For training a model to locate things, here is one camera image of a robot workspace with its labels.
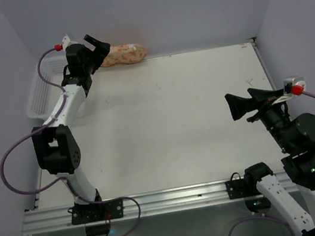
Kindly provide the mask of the floral mesh laundry bag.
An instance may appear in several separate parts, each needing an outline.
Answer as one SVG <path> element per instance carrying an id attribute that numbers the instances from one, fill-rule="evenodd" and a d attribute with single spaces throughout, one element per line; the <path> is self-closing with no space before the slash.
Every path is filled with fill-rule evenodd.
<path id="1" fill-rule="evenodd" d="M 101 66 L 109 68 L 114 65 L 131 65 L 141 62 L 148 54 L 148 49 L 139 44 L 111 46 L 109 54 Z"/>

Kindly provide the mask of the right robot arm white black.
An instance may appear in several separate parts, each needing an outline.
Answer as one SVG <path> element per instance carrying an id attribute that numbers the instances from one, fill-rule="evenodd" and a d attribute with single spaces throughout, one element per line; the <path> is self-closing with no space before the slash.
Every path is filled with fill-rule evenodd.
<path id="1" fill-rule="evenodd" d="M 286 78 L 283 84 L 281 90 L 249 88 L 250 98 L 226 94 L 225 99 L 235 121 L 255 112 L 247 121 L 261 121 L 279 145 L 285 154 L 283 168 L 307 209 L 292 199 L 264 163 L 245 169 L 245 181 L 271 201 L 295 236 L 315 236 L 315 115 L 305 113 L 290 119 L 287 102 L 299 96 L 306 85 L 301 76 Z"/>

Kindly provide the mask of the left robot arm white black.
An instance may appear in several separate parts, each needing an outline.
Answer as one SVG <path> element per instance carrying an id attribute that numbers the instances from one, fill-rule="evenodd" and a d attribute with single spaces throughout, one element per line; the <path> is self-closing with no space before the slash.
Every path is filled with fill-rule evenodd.
<path id="1" fill-rule="evenodd" d="M 59 85 L 61 94 L 43 126 L 33 129 L 32 141 L 40 168 L 64 182 L 75 204 L 102 206 L 104 201 L 98 190 L 80 168 L 81 150 L 70 126 L 89 94 L 92 75 L 110 53 L 110 44 L 89 35 L 85 35 L 84 40 L 94 49 L 72 41 L 68 36 L 52 48 L 64 52 L 67 60 L 63 81 Z"/>

